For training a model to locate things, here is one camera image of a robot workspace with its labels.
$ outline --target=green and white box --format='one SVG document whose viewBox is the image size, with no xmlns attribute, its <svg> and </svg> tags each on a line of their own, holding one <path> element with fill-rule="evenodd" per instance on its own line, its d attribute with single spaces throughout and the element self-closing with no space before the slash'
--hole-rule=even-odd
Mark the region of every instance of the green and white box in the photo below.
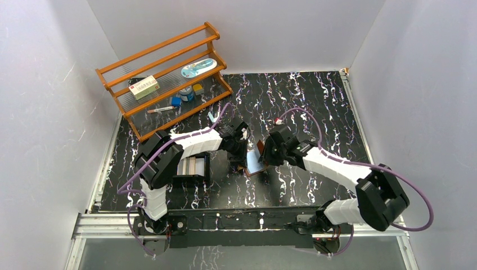
<svg viewBox="0 0 477 270">
<path fill-rule="evenodd" d="M 142 81 L 134 83 L 132 86 L 129 87 L 131 93 L 133 93 L 134 97 L 139 100 L 150 93 L 159 89 L 158 81 L 154 78 L 154 76 L 149 76 Z"/>
</svg>

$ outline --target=black table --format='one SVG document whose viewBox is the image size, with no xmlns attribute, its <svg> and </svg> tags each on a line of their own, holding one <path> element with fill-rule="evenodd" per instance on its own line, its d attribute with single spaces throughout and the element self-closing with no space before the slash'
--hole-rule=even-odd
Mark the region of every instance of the black table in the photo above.
<svg viewBox="0 0 477 270">
<path fill-rule="evenodd" d="M 287 109 L 302 107 L 310 111 L 323 131 L 322 146 L 330 152 L 353 161 L 368 162 L 365 145 L 337 71 L 235 74 L 225 75 L 234 94 L 178 123 L 176 133 L 205 128 L 212 123 L 208 112 L 215 114 L 226 102 L 248 122 L 252 131 L 249 150 L 258 140 L 267 138 L 273 120 Z M 302 140 L 317 137 L 318 129 L 304 114 L 294 113 L 286 124 Z M 110 168 L 106 177 L 101 206 L 95 211 L 125 212 L 136 203 L 137 195 L 118 196 L 117 189 L 134 174 L 132 160 L 139 141 L 124 119 L 116 138 Z M 168 186 L 169 209 L 253 208 L 263 206 L 320 205 L 330 199 L 347 199 L 349 192 L 319 174 L 283 165 L 266 172 L 245 176 L 232 169 L 227 153 L 211 153 L 209 183 L 181 183 Z M 141 188 L 135 181 L 133 188 Z"/>
</svg>

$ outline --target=white wall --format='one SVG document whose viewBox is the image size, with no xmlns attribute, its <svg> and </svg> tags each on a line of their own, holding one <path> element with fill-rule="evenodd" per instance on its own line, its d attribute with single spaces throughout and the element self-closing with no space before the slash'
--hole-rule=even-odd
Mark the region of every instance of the white wall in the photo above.
<svg viewBox="0 0 477 270">
<path fill-rule="evenodd" d="M 387 0 L 350 70 L 376 162 L 409 176 L 435 209 L 411 234 L 420 269 L 477 269 L 477 2 Z M 428 218 L 415 193 L 409 226 Z"/>
<path fill-rule="evenodd" d="M 0 1 L 0 269 L 62 269 L 118 116 L 85 0 Z"/>
<path fill-rule="evenodd" d="M 353 62 L 384 0 L 88 0 L 119 58 L 210 21 L 225 73 L 330 70 Z"/>
</svg>

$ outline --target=orange wooden rack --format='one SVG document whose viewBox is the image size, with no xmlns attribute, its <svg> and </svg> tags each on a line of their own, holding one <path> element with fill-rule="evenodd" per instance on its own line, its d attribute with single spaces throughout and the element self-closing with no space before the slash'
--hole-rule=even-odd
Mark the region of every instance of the orange wooden rack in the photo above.
<svg viewBox="0 0 477 270">
<path fill-rule="evenodd" d="M 220 73 L 221 70 L 227 68 L 227 65 L 217 54 L 212 44 L 212 41 L 219 38 L 220 35 L 217 29 L 209 22 L 205 22 L 197 28 L 126 57 L 114 64 L 102 69 L 96 69 L 102 84 L 111 93 L 119 110 L 129 122 L 139 141 L 142 142 L 150 138 L 157 130 L 169 128 L 175 123 L 232 94 L 232 88 L 224 81 Z M 180 72 L 184 66 L 205 58 L 215 59 L 217 66 L 194 78 L 187 79 L 181 76 Z M 153 76 L 159 83 L 160 88 L 155 93 L 149 94 L 147 98 L 135 100 L 129 91 L 128 80 L 135 76 L 151 75 L 146 74 L 147 71 L 151 72 L 151 70 L 158 71 Z M 132 119 L 134 114 L 145 112 L 148 107 L 172 95 L 176 95 L 181 89 L 208 77 L 212 77 L 221 86 L 221 89 L 223 89 L 221 94 L 197 105 L 192 110 L 178 115 L 175 119 L 154 130 L 147 130 L 147 132 L 138 130 Z"/>
</svg>

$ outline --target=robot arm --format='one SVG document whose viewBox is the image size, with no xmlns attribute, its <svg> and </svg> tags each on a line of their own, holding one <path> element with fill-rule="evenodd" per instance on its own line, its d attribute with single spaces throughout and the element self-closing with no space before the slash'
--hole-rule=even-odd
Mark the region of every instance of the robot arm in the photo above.
<svg viewBox="0 0 477 270">
<path fill-rule="evenodd" d="M 167 213 L 165 186 L 177 174 L 180 160 L 204 151 L 226 150 L 229 161 L 246 167 L 247 127 L 240 119 L 232 119 L 214 130 L 199 130 L 202 134 L 171 143 L 146 167 L 141 173 L 141 185 L 147 204 L 139 212 L 156 233 L 166 226 L 165 220 L 161 219 Z M 142 167 L 166 142 L 184 135 L 187 134 L 167 134 L 163 130 L 156 132 L 140 145 L 134 160 L 135 167 Z M 378 231 L 384 231 L 409 206 L 409 199 L 395 176 L 337 162 L 343 159 L 318 148 L 312 141 L 300 142 L 286 125 L 276 125 L 269 131 L 259 161 L 279 166 L 285 160 L 304 170 L 322 174 L 356 194 L 354 199 L 323 204 L 315 216 L 306 222 L 300 221 L 302 228 L 328 231 L 342 223 L 367 223 Z"/>
<path fill-rule="evenodd" d="M 327 231 L 342 223 L 367 223 L 384 231 L 409 206 L 409 199 L 395 176 L 338 162 L 336 160 L 345 159 L 318 148 L 314 142 L 298 141 L 286 125 L 280 124 L 269 131 L 260 161 L 278 166 L 284 160 L 326 176 L 357 196 L 325 203 L 317 211 L 316 218 L 307 222 L 307 227 Z"/>
<path fill-rule="evenodd" d="M 226 150 L 230 162 L 246 167 L 246 152 L 248 145 L 248 125 L 238 118 L 233 118 L 228 124 L 196 130 L 190 133 L 167 134 L 164 130 L 156 132 L 146 142 L 140 144 L 138 154 L 134 159 L 136 168 L 142 167 L 152 155 L 166 142 L 176 140 L 163 149 L 149 166 L 141 173 L 142 192 L 146 194 L 147 204 L 139 213 L 154 228 L 157 233 L 164 229 L 166 221 L 161 217 L 167 213 L 166 185 L 177 174 L 177 165 L 180 160 L 202 152 Z"/>
</svg>

